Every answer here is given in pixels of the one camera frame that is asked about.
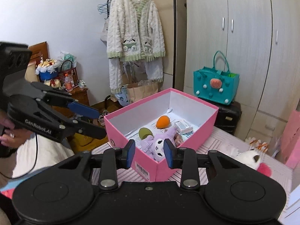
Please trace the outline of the person's left hand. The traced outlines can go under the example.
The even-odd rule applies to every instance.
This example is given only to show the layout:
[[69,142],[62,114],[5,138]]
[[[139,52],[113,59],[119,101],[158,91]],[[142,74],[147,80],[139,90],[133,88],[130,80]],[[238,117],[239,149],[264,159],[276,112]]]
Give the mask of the person's left hand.
[[24,128],[16,129],[15,125],[4,115],[1,115],[1,125],[7,128],[1,136],[1,144],[4,146],[19,148],[31,137],[31,131]]

